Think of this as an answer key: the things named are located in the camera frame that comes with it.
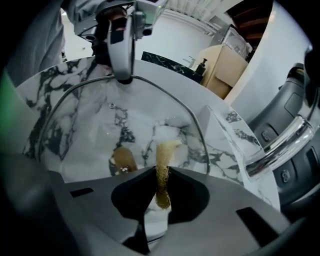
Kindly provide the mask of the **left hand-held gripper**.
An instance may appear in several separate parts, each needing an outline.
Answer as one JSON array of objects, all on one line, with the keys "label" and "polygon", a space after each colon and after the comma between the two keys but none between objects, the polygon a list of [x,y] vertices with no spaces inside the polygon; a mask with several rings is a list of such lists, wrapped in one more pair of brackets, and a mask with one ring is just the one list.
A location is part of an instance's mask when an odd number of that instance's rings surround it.
[{"label": "left hand-held gripper", "polygon": [[105,0],[95,14],[74,26],[77,36],[92,42],[95,62],[113,71],[123,85],[132,82],[135,40],[152,34],[168,0]]}]

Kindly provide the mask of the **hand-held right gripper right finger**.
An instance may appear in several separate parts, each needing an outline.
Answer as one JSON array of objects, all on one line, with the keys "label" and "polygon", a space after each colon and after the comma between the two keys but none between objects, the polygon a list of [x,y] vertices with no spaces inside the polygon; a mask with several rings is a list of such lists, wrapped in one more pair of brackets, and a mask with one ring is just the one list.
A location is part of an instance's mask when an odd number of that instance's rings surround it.
[{"label": "hand-held right gripper right finger", "polygon": [[234,182],[174,168],[168,229],[150,256],[289,256],[300,223]]}]

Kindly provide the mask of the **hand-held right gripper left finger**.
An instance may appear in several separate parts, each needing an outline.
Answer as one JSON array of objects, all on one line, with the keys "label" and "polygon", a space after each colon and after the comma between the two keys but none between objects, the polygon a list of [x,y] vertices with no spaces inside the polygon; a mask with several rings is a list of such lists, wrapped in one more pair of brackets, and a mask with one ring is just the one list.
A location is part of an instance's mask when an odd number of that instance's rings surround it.
[{"label": "hand-held right gripper left finger", "polygon": [[156,171],[66,183],[51,172],[51,185],[61,213],[85,253],[107,256],[150,253],[145,214],[156,193]]}]

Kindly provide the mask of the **beige loofah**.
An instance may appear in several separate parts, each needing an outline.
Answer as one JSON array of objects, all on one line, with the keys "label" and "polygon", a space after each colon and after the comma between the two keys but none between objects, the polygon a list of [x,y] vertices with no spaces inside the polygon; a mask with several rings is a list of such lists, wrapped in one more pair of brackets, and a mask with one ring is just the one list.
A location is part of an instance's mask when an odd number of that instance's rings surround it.
[{"label": "beige loofah", "polygon": [[170,174],[170,162],[174,158],[175,150],[182,143],[179,140],[167,140],[156,146],[156,192],[155,202],[163,210],[170,207],[170,197],[168,193],[168,180]]}]

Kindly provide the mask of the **black marble table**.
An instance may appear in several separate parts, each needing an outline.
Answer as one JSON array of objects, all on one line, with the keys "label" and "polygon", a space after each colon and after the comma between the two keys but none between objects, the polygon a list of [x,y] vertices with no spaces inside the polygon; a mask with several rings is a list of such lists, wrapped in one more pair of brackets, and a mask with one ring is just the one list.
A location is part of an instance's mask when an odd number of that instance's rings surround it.
[{"label": "black marble table", "polygon": [[166,57],[163,57],[154,53],[144,51],[142,53],[141,60],[167,68],[173,72],[176,72],[184,77],[187,77],[195,81],[198,84],[200,84],[203,79],[202,75],[190,69],[189,67],[186,67],[176,61],[173,61],[171,59],[168,59]]}]

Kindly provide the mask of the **white marble sink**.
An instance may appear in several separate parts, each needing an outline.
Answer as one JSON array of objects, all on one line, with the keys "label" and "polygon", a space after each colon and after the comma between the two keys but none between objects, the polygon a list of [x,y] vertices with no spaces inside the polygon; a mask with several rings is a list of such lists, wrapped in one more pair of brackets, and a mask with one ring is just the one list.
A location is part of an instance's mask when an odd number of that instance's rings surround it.
[{"label": "white marble sink", "polygon": [[[18,95],[33,113],[30,122],[32,130],[27,132],[28,138],[22,152],[41,164],[50,179],[50,170],[38,156],[40,138],[50,114],[67,91],[94,79],[108,77],[113,78],[108,68],[97,64],[93,57],[87,57],[45,69],[17,87]],[[280,212],[274,176],[268,174],[261,180],[252,180],[247,176],[246,159],[254,154],[262,154],[263,150],[247,124],[234,110],[198,83],[156,64],[137,60],[133,79],[136,77],[176,97],[195,115],[207,147],[208,176],[242,186]],[[159,241],[154,240],[148,244],[149,255]]]}]

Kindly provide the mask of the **person's grey jacket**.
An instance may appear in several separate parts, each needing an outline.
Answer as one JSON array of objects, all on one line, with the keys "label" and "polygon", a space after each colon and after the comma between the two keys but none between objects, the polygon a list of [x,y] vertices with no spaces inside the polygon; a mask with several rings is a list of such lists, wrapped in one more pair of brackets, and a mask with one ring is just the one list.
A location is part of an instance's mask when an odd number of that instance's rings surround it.
[{"label": "person's grey jacket", "polygon": [[61,63],[65,45],[61,10],[73,23],[96,13],[104,0],[51,0],[27,28],[17,49],[5,67],[12,83],[18,87],[35,74]]}]

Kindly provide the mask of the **small chrome table faucet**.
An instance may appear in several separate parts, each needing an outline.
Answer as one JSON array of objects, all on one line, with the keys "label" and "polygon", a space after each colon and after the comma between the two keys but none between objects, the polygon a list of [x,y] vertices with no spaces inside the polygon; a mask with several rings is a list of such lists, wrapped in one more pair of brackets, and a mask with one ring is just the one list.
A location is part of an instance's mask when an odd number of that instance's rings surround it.
[{"label": "small chrome table faucet", "polygon": [[190,68],[190,69],[193,67],[193,65],[196,61],[196,59],[193,58],[192,56],[188,56],[188,58],[183,58],[182,60],[185,61],[186,63],[188,63],[188,68]]}]

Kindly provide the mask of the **black pump soap dispenser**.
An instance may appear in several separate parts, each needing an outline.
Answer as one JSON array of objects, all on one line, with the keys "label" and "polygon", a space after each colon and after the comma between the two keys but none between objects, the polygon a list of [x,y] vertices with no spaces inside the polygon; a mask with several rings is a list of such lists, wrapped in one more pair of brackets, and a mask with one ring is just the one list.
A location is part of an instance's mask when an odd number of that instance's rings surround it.
[{"label": "black pump soap dispenser", "polygon": [[193,72],[193,79],[197,83],[200,83],[203,79],[204,72],[206,71],[206,67],[205,67],[206,62],[207,62],[207,59],[203,58],[202,62],[200,62],[197,65],[195,71]]}]

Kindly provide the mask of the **chrome sink faucet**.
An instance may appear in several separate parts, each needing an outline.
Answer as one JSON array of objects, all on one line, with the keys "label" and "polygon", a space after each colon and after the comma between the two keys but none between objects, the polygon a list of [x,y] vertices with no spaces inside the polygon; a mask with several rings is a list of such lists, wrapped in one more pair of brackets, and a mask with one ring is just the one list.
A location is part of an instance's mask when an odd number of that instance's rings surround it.
[{"label": "chrome sink faucet", "polygon": [[309,119],[298,115],[276,140],[266,147],[265,155],[254,161],[248,161],[245,170],[250,179],[260,178],[273,172],[293,158],[315,136],[320,128],[320,115]]}]

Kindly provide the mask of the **large cardboard box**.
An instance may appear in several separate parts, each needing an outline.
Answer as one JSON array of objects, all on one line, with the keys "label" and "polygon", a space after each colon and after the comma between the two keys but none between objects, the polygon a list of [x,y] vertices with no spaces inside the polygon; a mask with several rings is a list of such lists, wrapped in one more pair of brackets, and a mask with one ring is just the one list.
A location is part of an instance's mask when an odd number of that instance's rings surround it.
[{"label": "large cardboard box", "polygon": [[198,60],[206,59],[201,85],[221,99],[225,99],[247,68],[248,63],[230,47],[220,44],[199,53]]}]

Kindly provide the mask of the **large white fan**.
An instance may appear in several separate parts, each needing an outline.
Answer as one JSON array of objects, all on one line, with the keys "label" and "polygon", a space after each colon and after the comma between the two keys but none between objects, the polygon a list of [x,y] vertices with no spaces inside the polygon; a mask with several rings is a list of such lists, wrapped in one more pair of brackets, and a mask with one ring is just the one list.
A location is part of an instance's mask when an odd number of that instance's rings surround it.
[{"label": "large white fan", "polygon": [[237,29],[232,24],[225,25],[218,30],[212,38],[211,45],[228,46],[244,59],[247,59],[253,50],[251,45],[239,34]]}]

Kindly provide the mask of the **black round appliance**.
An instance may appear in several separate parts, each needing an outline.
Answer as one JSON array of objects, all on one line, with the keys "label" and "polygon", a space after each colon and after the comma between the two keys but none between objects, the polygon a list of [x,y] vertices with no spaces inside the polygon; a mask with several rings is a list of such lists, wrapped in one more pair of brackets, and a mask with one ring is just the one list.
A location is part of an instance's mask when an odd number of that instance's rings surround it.
[{"label": "black round appliance", "polygon": [[[309,46],[304,62],[295,63],[273,100],[249,124],[263,147],[247,162],[262,158],[295,117],[320,115],[320,51]],[[308,203],[320,190],[320,128],[313,139],[286,163],[273,170],[280,208],[289,212]]]}]

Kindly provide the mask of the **brown wooden staircase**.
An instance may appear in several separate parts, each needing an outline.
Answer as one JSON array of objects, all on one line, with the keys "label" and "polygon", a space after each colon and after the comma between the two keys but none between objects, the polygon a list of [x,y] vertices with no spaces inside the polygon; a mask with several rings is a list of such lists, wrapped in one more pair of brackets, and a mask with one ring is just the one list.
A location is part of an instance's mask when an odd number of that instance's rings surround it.
[{"label": "brown wooden staircase", "polygon": [[226,13],[238,33],[256,50],[266,30],[273,0],[242,0]]}]

